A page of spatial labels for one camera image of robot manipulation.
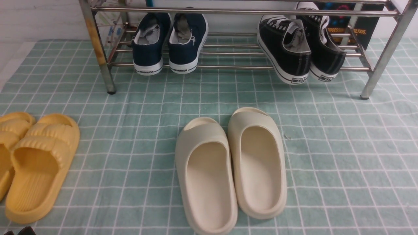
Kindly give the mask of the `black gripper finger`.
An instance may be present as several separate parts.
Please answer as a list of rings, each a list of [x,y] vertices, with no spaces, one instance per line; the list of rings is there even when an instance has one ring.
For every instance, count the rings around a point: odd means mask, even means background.
[[[18,235],[36,235],[32,227],[24,227]]]

